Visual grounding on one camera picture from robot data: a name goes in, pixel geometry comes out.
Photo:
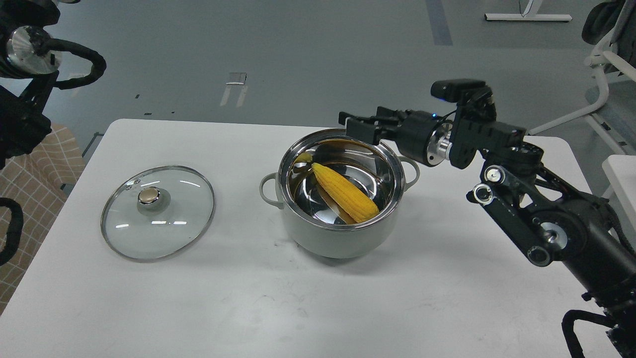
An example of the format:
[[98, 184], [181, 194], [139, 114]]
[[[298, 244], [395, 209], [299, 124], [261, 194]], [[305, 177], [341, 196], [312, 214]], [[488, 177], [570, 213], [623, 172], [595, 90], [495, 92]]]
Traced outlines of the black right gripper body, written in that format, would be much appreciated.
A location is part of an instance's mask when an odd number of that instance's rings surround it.
[[452, 120], [414, 110], [395, 110], [391, 117], [397, 120], [391, 140], [403, 156], [429, 167], [450, 158]]

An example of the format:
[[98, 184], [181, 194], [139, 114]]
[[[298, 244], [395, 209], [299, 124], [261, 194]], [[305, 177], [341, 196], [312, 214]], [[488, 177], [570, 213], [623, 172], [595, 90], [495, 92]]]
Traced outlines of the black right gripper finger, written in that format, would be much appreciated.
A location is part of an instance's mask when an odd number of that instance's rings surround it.
[[347, 136], [367, 144], [379, 145], [381, 140], [396, 140], [398, 129], [405, 118], [405, 111], [379, 106], [373, 116], [356, 116], [341, 111], [338, 114], [338, 124], [345, 127]]

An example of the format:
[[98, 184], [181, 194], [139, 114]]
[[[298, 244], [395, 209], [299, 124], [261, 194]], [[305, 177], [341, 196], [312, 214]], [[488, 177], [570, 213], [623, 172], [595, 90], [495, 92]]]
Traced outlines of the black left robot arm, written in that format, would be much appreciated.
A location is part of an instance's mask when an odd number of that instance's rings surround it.
[[[20, 95], [0, 91], [1, 165], [30, 154], [52, 132], [43, 109], [54, 88], [81, 88], [100, 79], [107, 63], [98, 52], [78, 43], [53, 38], [45, 27], [59, 22], [57, 0], [3, 0], [0, 3], [0, 74], [3, 79], [30, 83]], [[87, 75], [58, 80], [62, 53], [91, 62]]]

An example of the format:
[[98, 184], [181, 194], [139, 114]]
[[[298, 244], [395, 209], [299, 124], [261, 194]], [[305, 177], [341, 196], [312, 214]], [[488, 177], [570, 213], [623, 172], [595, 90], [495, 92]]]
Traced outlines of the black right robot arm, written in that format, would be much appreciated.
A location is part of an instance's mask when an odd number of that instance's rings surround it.
[[525, 131], [496, 120], [489, 88], [442, 94], [457, 108], [452, 121], [424, 111], [380, 107], [375, 116], [340, 112], [347, 135], [369, 144], [395, 142], [404, 156], [434, 166], [441, 159], [464, 169], [479, 152], [480, 182], [467, 193], [537, 267], [562, 262], [602, 314], [566, 312], [561, 328], [573, 358], [584, 356], [574, 323], [607, 328], [623, 358], [635, 356], [635, 251], [608, 200], [582, 192], [543, 165], [543, 150], [524, 140]]

